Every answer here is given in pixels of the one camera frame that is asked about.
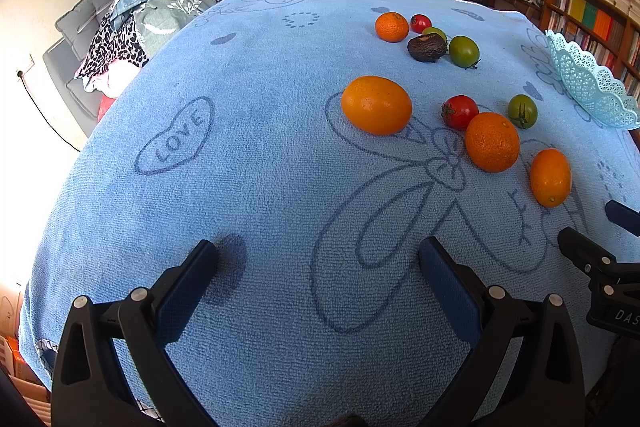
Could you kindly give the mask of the large green tomato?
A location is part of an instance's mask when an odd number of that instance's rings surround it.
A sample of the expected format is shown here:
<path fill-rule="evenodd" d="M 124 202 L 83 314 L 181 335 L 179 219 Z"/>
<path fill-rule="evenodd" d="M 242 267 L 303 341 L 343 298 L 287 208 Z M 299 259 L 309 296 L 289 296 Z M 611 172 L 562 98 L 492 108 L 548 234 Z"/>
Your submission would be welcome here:
<path fill-rule="evenodd" d="M 480 48 L 469 37 L 452 38 L 448 51 L 451 62 L 461 68 L 473 68 L 480 61 Z"/>

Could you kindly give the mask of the pile of clothes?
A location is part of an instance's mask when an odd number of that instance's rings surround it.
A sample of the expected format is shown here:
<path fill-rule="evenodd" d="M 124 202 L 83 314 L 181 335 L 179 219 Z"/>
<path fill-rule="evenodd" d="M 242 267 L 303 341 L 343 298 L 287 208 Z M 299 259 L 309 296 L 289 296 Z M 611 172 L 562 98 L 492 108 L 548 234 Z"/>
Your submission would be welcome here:
<path fill-rule="evenodd" d="M 142 67 L 168 41 L 222 0 L 112 0 L 89 39 L 74 78 L 102 93 L 102 119 Z"/>

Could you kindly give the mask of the round textured orange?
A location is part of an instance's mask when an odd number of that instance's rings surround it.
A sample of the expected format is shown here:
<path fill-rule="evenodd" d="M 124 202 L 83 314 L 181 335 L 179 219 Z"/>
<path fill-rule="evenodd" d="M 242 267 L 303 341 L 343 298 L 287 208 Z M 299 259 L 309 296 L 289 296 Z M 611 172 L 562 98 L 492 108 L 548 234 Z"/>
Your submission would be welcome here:
<path fill-rule="evenodd" d="M 497 113 L 479 113 L 464 135 L 466 153 L 472 163 L 486 172 L 510 169 L 520 155 L 520 137 L 512 122 Z"/>

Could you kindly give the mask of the small green tomato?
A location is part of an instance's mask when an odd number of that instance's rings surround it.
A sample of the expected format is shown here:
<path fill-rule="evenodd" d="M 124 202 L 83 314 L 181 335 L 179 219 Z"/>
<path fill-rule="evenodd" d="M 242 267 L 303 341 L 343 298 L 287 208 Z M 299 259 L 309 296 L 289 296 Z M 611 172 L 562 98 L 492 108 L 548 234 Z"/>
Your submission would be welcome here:
<path fill-rule="evenodd" d="M 427 27 L 425 29 L 423 29 L 422 34 L 424 36 L 430 36 L 430 35 L 438 35 L 440 38 L 442 38 L 442 40 L 444 40 L 444 43 L 448 42 L 448 38 L 446 36 L 446 34 L 439 28 L 437 27 Z"/>

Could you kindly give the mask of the light blue lace basket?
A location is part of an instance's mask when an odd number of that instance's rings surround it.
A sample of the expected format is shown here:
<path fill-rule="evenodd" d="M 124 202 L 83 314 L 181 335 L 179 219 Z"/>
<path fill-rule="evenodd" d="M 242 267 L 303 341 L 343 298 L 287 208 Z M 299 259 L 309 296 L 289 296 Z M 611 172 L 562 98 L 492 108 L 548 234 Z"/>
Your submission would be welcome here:
<path fill-rule="evenodd" d="M 594 56 L 562 34 L 547 29 L 548 51 L 568 95 L 603 126 L 622 130 L 639 128 L 639 107 L 617 80 Z"/>

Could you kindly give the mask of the wooden bookshelf with books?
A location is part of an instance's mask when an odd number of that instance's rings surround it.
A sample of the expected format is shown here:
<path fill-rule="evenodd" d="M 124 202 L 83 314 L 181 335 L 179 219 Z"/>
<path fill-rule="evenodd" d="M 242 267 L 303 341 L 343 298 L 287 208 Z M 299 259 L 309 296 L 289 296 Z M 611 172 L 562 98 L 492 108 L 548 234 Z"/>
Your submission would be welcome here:
<path fill-rule="evenodd" d="M 544 0 L 540 29 L 577 43 L 638 98 L 639 0 Z"/>

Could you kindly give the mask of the large oval orange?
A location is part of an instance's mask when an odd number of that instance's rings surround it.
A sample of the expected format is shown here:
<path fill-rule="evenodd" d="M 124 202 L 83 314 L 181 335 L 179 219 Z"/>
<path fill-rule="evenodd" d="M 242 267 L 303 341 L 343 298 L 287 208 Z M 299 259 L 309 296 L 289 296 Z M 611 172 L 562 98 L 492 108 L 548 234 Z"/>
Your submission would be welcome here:
<path fill-rule="evenodd" d="M 392 135 L 404 129 L 412 116 L 412 102 L 399 84 L 380 76 L 361 76 L 343 91 L 341 109 L 358 129 L 374 135 Z"/>

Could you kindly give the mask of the small mandarin orange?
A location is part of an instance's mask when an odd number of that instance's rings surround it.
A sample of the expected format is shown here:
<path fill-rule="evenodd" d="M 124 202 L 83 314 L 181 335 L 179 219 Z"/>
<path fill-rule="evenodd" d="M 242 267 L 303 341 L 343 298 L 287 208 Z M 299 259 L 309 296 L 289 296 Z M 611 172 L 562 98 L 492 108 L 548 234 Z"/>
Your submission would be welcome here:
<path fill-rule="evenodd" d="M 386 42 L 401 42 L 409 33 L 409 23 L 397 12 L 381 14 L 375 21 L 375 32 L 378 38 Z"/>

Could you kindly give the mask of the dark brown avocado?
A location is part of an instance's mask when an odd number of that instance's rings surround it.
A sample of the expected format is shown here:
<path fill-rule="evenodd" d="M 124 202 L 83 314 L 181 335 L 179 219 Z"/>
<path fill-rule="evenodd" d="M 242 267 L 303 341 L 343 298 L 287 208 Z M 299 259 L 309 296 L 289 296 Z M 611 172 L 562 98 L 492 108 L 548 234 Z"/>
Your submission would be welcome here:
<path fill-rule="evenodd" d="M 409 55 L 419 62 L 437 62 L 447 53 L 446 41 L 437 34 L 420 35 L 408 42 Z"/>

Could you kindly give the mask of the small red tomato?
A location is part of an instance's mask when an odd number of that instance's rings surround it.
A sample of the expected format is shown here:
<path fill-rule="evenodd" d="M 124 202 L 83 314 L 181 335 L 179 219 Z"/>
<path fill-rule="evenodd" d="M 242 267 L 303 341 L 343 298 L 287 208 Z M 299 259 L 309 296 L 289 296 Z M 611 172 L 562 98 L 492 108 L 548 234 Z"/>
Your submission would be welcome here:
<path fill-rule="evenodd" d="M 416 34 L 422 35 L 425 29 L 432 27 L 431 20 L 423 14 L 414 14 L 410 18 L 410 29 Z"/>

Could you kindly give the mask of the small oval orange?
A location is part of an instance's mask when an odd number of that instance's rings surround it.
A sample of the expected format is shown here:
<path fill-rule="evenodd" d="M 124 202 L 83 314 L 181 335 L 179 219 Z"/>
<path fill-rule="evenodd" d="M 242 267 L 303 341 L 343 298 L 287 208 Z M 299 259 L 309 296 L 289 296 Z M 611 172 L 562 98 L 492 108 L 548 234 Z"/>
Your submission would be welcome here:
<path fill-rule="evenodd" d="M 566 156 L 556 148 L 545 148 L 534 158 L 529 186 L 541 206 L 553 208 L 567 199 L 572 189 L 572 170 Z"/>

